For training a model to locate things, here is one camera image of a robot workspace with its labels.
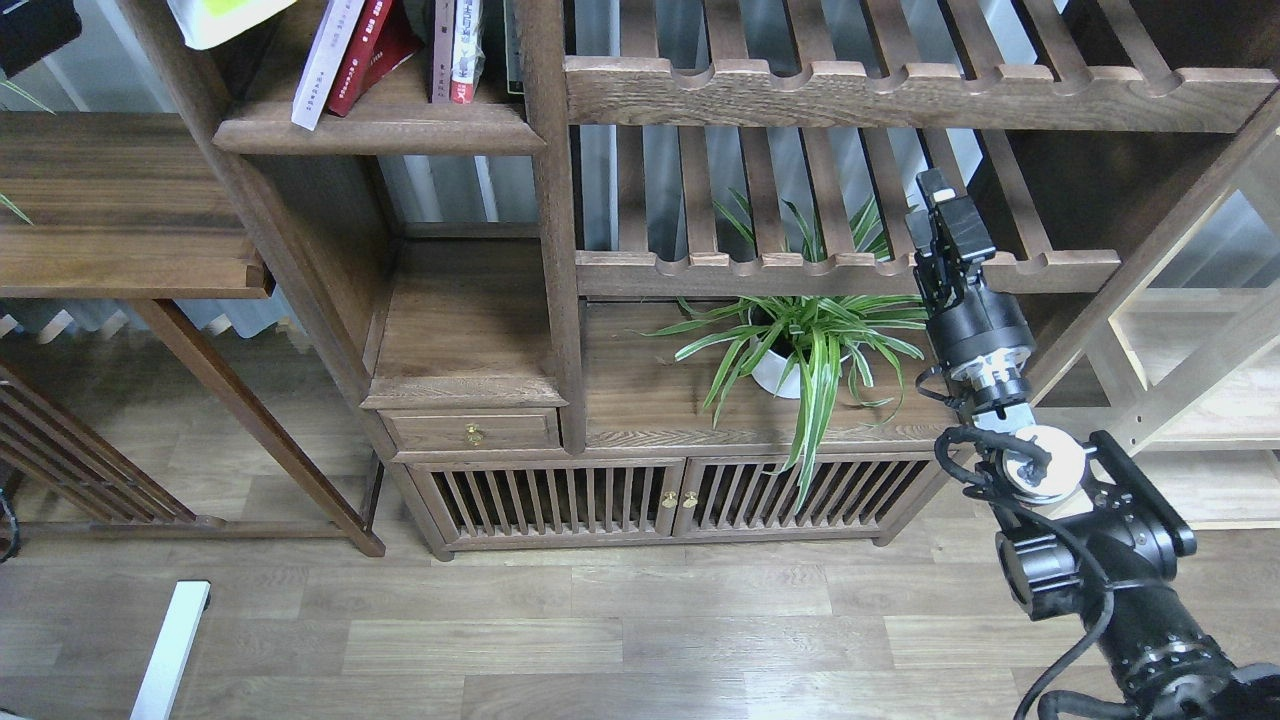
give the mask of potted plant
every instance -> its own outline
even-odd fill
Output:
[[[750,218],[750,205],[740,193],[733,193],[739,206]],[[822,236],[814,224],[805,220],[791,202],[783,201],[796,218],[804,236],[804,255],[808,260],[820,260]],[[751,228],[717,204],[733,227],[753,245]],[[887,238],[870,199],[850,220],[855,247],[860,252],[874,252],[878,259],[888,258]],[[712,346],[724,346],[724,355],[703,401],[703,409],[716,407],[712,424],[719,423],[724,398],[733,384],[746,375],[768,392],[787,396],[788,380],[799,392],[791,395],[800,401],[796,413],[796,430],[786,462],[777,471],[797,468],[799,495],[796,509],[809,493],[817,470],[818,446],[831,413],[836,406],[836,392],[842,379],[847,383],[855,402],[865,407],[882,406],[892,398],[864,401],[859,384],[874,386],[868,354],[876,354],[893,368],[897,379],[897,404],[901,406],[905,388],[900,356],[922,360],[919,347],[886,331],[919,331],[924,328],[924,307],[918,295],[859,295],[842,297],[739,297],[737,301],[699,313],[682,299],[681,307],[690,320],[677,323],[650,336],[672,336],[704,328],[713,323],[736,318],[737,324],[707,334],[676,351],[676,360],[684,360]],[[781,368],[772,375],[760,372],[767,366]]]

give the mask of book spine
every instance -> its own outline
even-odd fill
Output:
[[[454,102],[475,99],[480,63],[480,0],[457,0],[453,27],[453,78],[449,97]]]
[[[454,0],[426,1],[435,3],[435,22],[431,26],[431,102],[448,102],[449,79],[453,76]]]
[[[364,4],[360,0],[329,0],[302,68],[298,90],[293,95],[291,119],[294,124],[316,129],[320,111],[324,110],[362,9]]]
[[[372,63],[374,47],[378,37],[387,24],[387,15],[393,0],[365,0],[365,10],[360,14],[360,22],[347,45],[347,54],[342,59],[333,90],[329,91],[326,106],[332,113],[346,117],[360,96],[365,74]]]

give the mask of green plant leaf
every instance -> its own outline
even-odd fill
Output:
[[[23,100],[26,100],[27,102],[31,102],[32,105],[35,105],[36,108],[40,108],[41,110],[49,113],[50,115],[55,115],[56,114],[56,113],[54,113],[49,108],[49,105],[45,105],[40,100],[37,100],[35,95],[32,95],[32,94],[27,92],[26,90],[18,87],[17,85],[14,85],[13,81],[8,81],[8,79],[0,81],[0,86],[8,87],[13,92],[15,92],[19,97],[22,97]]]
[[[3,192],[0,192],[0,205],[4,205],[9,210],[12,210],[14,215],[22,218],[22,220],[26,222],[28,225],[36,224],[31,222],[31,218],[28,218],[26,213],[22,211],[22,208],[14,205],[13,200],[9,200]]]

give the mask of cabinet door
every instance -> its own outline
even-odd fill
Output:
[[[680,489],[676,537],[879,537],[882,520],[918,479],[928,452],[819,456],[809,496],[796,507],[795,469],[782,457],[695,457]]]
[[[669,537],[682,469],[681,459],[410,465],[420,491],[438,495],[452,550]]]

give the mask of white book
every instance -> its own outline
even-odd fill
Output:
[[[221,45],[288,8],[294,0],[169,0],[188,47]]]
[[[293,124],[316,129],[364,6],[362,0],[329,0],[315,40],[311,41],[307,63],[302,67],[298,91],[293,94],[293,113],[289,118]]]

